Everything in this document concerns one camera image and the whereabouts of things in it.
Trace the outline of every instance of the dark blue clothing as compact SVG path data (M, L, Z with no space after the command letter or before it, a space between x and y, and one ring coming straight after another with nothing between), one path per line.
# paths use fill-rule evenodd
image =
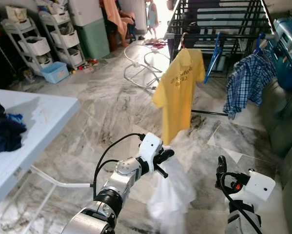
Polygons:
M21 147L21 133L26 131L22 123L8 119L0 104L0 152L14 151Z
M263 89L275 76L276 69L267 50L262 56L253 54L236 63L227 84L224 112L234 116L246 107L248 99L260 105Z
M21 115L21 114L17 114L17 115L15 115L15 114L6 114L6 117L8 118L8 119L11 119L12 121L14 121L14 122L17 122L17 123L20 123L23 127L25 127L25 124L22 122L22 118L23 118L23 116Z

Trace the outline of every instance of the yellow t-shirt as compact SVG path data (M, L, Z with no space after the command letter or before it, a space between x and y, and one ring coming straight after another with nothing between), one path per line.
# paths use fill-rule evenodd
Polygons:
M162 76L152 102L163 108L165 145L182 129L190 128L191 105L195 83L205 78L202 53L197 49L182 49Z

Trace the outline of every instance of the plaid shirt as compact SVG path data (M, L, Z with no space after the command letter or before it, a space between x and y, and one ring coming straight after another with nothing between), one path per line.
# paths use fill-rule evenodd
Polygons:
M261 104L263 89L276 76L270 52L264 50L263 55L270 62L266 62L263 56L253 54L234 65L227 84L227 101L223 110L229 116L241 112L248 99L257 106Z

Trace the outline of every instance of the white table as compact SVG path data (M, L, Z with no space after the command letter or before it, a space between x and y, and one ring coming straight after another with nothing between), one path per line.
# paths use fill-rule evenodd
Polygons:
M89 184L60 183L32 166L38 156L78 111L80 104L76 98L0 90L0 103L7 113L22 114L23 122L27 125L27 131L22 135L22 147L13 152L0 153L0 202L28 170L53 183L51 191L39 207L35 218L57 186L89 187ZM10 204L29 180L30 176L11 199ZM30 221L22 233L28 231L35 218Z

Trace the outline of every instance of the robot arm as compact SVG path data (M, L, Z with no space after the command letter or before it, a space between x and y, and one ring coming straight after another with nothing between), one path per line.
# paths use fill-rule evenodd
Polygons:
M218 158L215 187L224 191L225 205L229 209L228 225L225 234L261 234L261 218L255 212L269 198L275 187L275 181L265 175L249 169L249 174L229 173L224 156ZM235 181L228 187L225 176Z
M62 234L114 234L117 217L124 207L131 187L148 172L157 170L168 175L158 164L174 155L163 149L163 142L152 133L143 139L136 158L119 161L94 201L80 210L63 229Z

